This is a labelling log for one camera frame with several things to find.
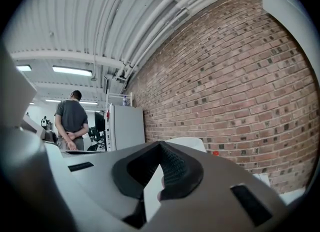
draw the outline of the dark hair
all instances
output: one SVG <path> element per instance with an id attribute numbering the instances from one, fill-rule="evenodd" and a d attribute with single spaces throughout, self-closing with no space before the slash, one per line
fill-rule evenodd
<path id="1" fill-rule="evenodd" d="M 71 96 L 76 98 L 78 101 L 81 100 L 81 97 L 82 97 L 82 94 L 79 90 L 74 90 L 72 93 L 71 93 Z"/>

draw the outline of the pants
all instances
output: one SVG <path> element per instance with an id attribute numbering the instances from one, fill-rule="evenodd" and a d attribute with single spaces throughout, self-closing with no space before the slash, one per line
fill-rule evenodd
<path id="1" fill-rule="evenodd" d="M 85 150 L 85 144 L 84 144 L 84 139 L 83 138 L 75 138 L 73 140 L 74 144 L 76 145 L 76 148 L 78 150 Z M 57 146 L 61 150 L 69 150 L 67 142 L 64 140 L 64 138 L 59 137 L 57 142 Z"/>

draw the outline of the black monitor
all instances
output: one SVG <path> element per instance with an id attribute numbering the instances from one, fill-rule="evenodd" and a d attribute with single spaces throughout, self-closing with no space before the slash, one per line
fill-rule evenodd
<path id="1" fill-rule="evenodd" d="M 95 128 L 98 132 L 103 132 L 106 129 L 106 121 L 102 114 L 99 114 L 98 112 L 94 112 L 94 123 Z"/>

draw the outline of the white corrugated ceiling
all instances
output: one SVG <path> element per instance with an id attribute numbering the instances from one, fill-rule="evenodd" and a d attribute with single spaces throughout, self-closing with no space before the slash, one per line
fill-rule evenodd
<path id="1" fill-rule="evenodd" d="M 24 0 L 4 43 L 38 100 L 64 99 L 77 87 L 103 108 L 104 76 L 119 93 L 124 84 L 180 25 L 216 0 Z M 94 70 L 90 77 L 56 73 L 52 66 Z"/>

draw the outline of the light fixture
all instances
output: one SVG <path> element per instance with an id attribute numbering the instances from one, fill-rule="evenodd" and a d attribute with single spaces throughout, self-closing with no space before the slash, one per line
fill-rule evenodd
<path id="1" fill-rule="evenodd" d="M 57 99 L 46 99 L 46 102 L 61 102 L 61 100 L 57 100 Z"/>
<path id="2" fill-rule="evenodd" d="M 81 104 L 88 104 L 88 105 L 98 105 L 97 102 L 86 102 L 86 101 L 80 101 Z"/>
<path id="3" fill-rule="evenodd" d="M 18 66 L 16 66 L 16 68 L 20 71 L 31 71 L 32 70 L 30 65 L 18 65 Z"/>
<path id="4" fill-rule="evenodd" d="M 54 72 L 92 77 L 91 70 L 78 69 L 78 68 L 65 67 L 65 66 L 52 66 L 52 69 Z"/>

